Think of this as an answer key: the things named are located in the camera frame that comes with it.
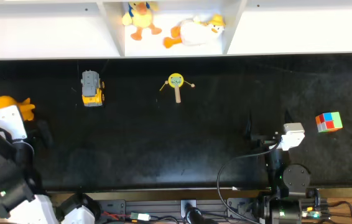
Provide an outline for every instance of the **toy truck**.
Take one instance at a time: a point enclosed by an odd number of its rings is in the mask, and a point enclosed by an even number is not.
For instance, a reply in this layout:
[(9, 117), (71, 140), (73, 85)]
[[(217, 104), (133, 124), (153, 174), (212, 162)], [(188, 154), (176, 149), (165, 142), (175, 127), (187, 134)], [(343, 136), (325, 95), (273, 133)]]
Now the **toy truck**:
[(82, 73), (82, 101), (85, 106), (102, 106), (104, 103), (104, 82), (99, 73), (85, 71)]

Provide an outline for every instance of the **white plush duck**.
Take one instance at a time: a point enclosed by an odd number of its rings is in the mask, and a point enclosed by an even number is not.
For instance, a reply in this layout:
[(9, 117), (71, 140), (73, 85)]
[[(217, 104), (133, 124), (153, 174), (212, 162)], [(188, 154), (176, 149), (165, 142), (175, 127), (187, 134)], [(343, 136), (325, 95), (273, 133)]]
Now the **white plush duck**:
[(203, 23), (197, 17), (193, 20), (185, 20), (180, 26), (173, 27), (171, 34), (173, 38), (166, 37), (164, 46), (171, 48), (175, 44), (201, 45), (217, 39), (225, 29), (223, 18), (215, 14), (211, 21)]

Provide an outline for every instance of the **wooden handle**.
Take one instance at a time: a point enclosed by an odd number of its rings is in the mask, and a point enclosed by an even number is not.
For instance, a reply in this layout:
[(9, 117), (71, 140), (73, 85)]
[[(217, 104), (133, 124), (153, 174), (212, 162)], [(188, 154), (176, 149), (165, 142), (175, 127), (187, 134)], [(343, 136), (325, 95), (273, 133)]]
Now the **wooden handle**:
[(182, 99), (180, 98), (180, 88), (178, 85), (175, 85), (175, 97), (176, 97), (176, 103), (181, 103)]

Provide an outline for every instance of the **orange beak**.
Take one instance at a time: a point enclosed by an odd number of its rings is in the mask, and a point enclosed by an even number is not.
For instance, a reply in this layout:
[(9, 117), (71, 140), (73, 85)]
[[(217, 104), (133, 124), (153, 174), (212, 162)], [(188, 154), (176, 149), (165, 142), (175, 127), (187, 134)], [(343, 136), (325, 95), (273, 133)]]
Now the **orange beak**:
[(147, 6), (141, 2), (136, 6), (136, 10), (139, 14), (145, 15), (147, 13)]

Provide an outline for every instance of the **toy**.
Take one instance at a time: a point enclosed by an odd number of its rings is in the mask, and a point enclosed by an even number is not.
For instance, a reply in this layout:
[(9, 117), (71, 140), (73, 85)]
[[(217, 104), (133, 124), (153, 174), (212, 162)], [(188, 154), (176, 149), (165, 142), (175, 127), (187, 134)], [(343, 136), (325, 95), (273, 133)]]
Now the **toy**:
[(315, 117), (315, 121), (319, 133), (337, 131), (343, 128), (339, 112), (320, 114)]
[(85, 106), (101, 106), (104, 103), (104, 82), (99, 73), (85, 71), (82, 73), (82, 101)]
[(181, 103), (180, 87), (182, 87), (183, 83), (189, 84), (192, 88), (195, 87), (194, 83), (190, 84), (189, 82), (186, 82), (181, 74), (173, 73), (169, 76), (168, 80), (165, 81), (165, 84), (162, 85), (159, 91), (161, 91), (165, 85), (169, 84), (172, 88), (175, 88), (176, 103)]
[(30, 102), (30, 98), (24, 100), (22, 103), (18, 103), (10, 96), (0, 96), (0, 109), (16, 105), (21, 112), (22, 119), (24, 121), (32, 121), (34, 119), (32, 109), (35, 109), (35, 105), (32, 105)]
[(141, 40), (143, 29), (147, 27), (151, 29), (151, 34), (153, 35), (162, 32), (162, 29), (155, 27), (152, 23), (151, 9), (158, 11), (156, 2), (129, 2), (128, 5), (129, 11), (122, 17), (122, 23), (124, 26), (133, 24), (137, 27), (136, 33), (131, 35), (134, 40)]
[(197, 17), (193, 20), (181, 22), (180, 26), (173, 27), (173, 38), (166, 37), (164, 46), (169, 49), (175, 44), (183, 43), (187, 46), (201, 45), (217, 39), (225, 29), (223, 18), (215, 14), (211, 21), (202, 23)]

